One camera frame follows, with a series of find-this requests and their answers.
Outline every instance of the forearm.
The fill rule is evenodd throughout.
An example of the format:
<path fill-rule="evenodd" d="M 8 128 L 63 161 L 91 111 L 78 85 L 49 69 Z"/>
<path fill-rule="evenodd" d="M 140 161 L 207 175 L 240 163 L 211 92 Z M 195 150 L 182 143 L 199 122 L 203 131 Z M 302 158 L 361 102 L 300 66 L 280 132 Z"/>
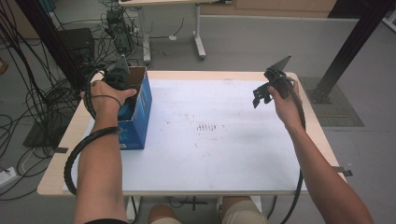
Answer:
<path fill-rule="evenodd" d="M 288 128 L 305 184 L 327 223 L 373 223 L 355 191 L 322 156 L 302 127 Z"/>
<path fill-rule="evenodd" d="M 96 122 L 92 132 L 117 127 L 117 112 L 100 111 L 96 115 Z M 101 214 L 103 217 L 125 217 L 122 197 L 122 166 L 120 157 L 119 138 L 116 133 L 100 137 L 87 145 L 80 154 L 78 163 L 78 211 L 85 214 L 76 214 L 84 220 L 90 219 L 92 214 Z M 114 204 L 114 210 L 83 209 L 92 204 Z"/>

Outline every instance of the person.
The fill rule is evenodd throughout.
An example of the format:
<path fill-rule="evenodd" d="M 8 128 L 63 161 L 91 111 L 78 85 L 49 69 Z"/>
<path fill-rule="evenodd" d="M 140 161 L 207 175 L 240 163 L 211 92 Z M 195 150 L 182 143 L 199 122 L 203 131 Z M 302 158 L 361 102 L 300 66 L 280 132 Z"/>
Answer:
<path fill-rule="evenodd" d="M 293 88 L 299 95 L 298 82 Z M 309 194 L 326 223 L 374 223 L 355 191 L 337 174 L 305 132 L 291 96 L 282 99 L 270 87 L 276 113 L 288 131 Z M 116 91 L 105 82 L 92 84 L 92 104 L 96 120 L 92 131 L 117 126 L 117 114 L 134 90 Z M 127 223 L 122 195 L 121 158 L 116 134 L 101 137 L 87 145 L 78 163 L 78 194 L 75 223 Z M 267 223 L 248 196 L 222 198 L 222 223 Z M 148 223 L 178 224 L 176 213 L 166 205 L 150 210 Z"/>

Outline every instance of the table leg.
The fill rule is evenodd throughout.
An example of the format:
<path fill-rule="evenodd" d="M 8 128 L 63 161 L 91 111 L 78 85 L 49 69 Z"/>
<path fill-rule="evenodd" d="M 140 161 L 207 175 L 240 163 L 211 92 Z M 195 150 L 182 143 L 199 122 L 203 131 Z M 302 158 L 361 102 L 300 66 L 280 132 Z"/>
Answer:
<path fill-rule="evenodd" d="M 256 204 L 256 207 L 259 209 L 259 211 L 262 213 L 262 197 L 260 196 L 250 196 L 251 201 Z"/>
<path fill-rule="evenodd" d="M 128 197 L 128 205 L 126 206 L 126 216 L 130 222 L 137 218 L 137 213 L 139 211 L 141 197 Z"/>
<path fill-rule="evenodd" d="M 396 22 L 396 10 L 390 15 L 389 18 L 384 18 L 382 21 L 394 32 L 396 32 L 396 25 L 394 22 Z"/>
<path fill-rule="evenodd" d="M 140 20 L 140 30 L 143 36 L 143 61 L 145 64 L 149 64 L 151 62 L 151 55 L 149 52 L 149 35 L 146 33 L 145 16 L 142 7 L 137 7 L 136 9 Z"/>
<path fill-rule="evenodd" d="M 195 44 L 197 46 L 198 49 L 198 54 L 201 58 L 205 58 L 206 57 L 206 53 L 205 53 L 205 49 L 204 49 L 204 45 L 202 44 L 202 40 L 200 37 L 200 14 L 201 14 L 201 7 L 199 4 L 195 4 L 195 31 L 192 32 L 194 35 L 194 39 L 195 39 Z"/>

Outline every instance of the floor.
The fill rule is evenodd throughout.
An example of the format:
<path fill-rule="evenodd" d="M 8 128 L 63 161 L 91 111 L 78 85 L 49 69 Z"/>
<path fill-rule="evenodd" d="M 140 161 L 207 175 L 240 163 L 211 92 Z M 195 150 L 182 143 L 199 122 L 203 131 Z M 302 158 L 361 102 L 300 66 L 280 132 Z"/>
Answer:
<path fill-rule="evenodd" d="M 285 70 L 298 76 L 322 77 L 356 22 L 204 16 L 201 36 L 207 56 L 202 60 L 197 56 L 191 37 L 193 21 L 184 20 L 176 41 L 151 39 L 152 62 L 148 70 L 264 71 L 268 65 L 291 54 Z M 179 25 L 180 21 L 169 32 L 162 21 L 155 21 L 152 35 L 171 35 Z M 0 53 L 3 59 L 12 62 L 5 50 Z M 141 54 L 136 53 L 134 57 L 141 58 Z M 396 34 L 381 23 L 337 83 L 364 127 L 324 128 L 339 163 L 353 172 L 348 183 L 367 204 L 376 223 L 396 223 L 396 175 L 393 172 L 396 170 L 395 60 Z M 58 74 L 56 64 L 51 59 L 49 63 Z M 40 75 L 39 66 L 33 61 L 31 66 L 36 69 L 37 82 L 45 89 L 47 84 L 45 77 Z M 11 64 L 0 76 L 0 114 L 17 118 L 25 111 L 26 92 L 15 65 Z M 33 119 L 23 119 L 19 123 L 7 153 L 0 158 L 2 167 L 15 167 L 28 150 L 21 143 L 33 123 Z M 35 162 L 31 159 L 23 165 L 30 167 Z M 36 167 L 37 171 L 49 162 L 40 163 L 42 167 Z M 0 195 L 0 199 L 19 196 L 36 188 L 41 176 L 24 178 L 17 188 Z M 209 205 L 198 205 L 196 211 L 192 211 L 191 205 L 185 204 L 175 209 L 180 219 L 185 223 L 218 223 L 216 198 L 198 199 L 209 202 Z M 171 198 L 173 205 L 183 200 Z M 262 197 L 263 211 L 269 211 L 271 201 L 272 197 Z M 164 197 L 143 198 L 137 223 L 147 222 L 149 209 L 155 203 L 169 204 L 168 198 Z M 270 222 L 280 222 L 290 204 L 291 197 L 280 197 Z M 18 200 L 1 201 L 0 223 L 71 223 L 74 207 L 73 197 L 43 197 L 33 193 Z M 290 223 L 313 224 L 323 223 L 323 220 L 310 197 L 302 196 Z"/>

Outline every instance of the metal stand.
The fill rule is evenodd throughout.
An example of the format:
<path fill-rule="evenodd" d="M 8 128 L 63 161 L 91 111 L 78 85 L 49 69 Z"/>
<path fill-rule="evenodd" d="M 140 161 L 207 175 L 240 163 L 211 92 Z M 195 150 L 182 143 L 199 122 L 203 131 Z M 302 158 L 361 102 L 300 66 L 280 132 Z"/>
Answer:
<path fill-rule="evenodd" d="M 140 30 L 142 31 L 143 35 L 143 61 L 145 64 L 149 64 L 151 62 L 151 55 L 149 52 L 149 35 L 146 32 L 145 15 L 143 13 L 142 7 L 137 7 L 136 9 L 137 14 L 139 15 Z"/>
<path fill-rule="evenodd" d="M 194 35 L 195 45 L 197 46 L 198 54 L 202 59 L 204 59 L 206 57 L 206 53 L 204 49 L 204 44 L 202 43 L 200 37 L 200 26 L 201 26 L 200 14 L 201 14 L 201 7 L 197 3 L 195 4 L 195 31 L 192 32 L 192 34 Z"/>
<path fill-rule="evenodd" d="M 396 32 L 396 25 L 394 24 L 394 22 L 396 22 L 396 10 L 392 13 L 392 15 L 389 16 L 389 18 L 384 18 L 382 22 L 384 22 L 390 29 Z"/>
<path fill-rule="evenodd" d="M 343 47 L 335 56 L 334 61 L 332 61 L 317 88 L 308 91 L 308 97 L 313 104 L 328 104 L 330 102 L 328 96 L 332 88 L 382 21 L 393 1 L 372 1 L 367 11 L 353 28 Z"/>

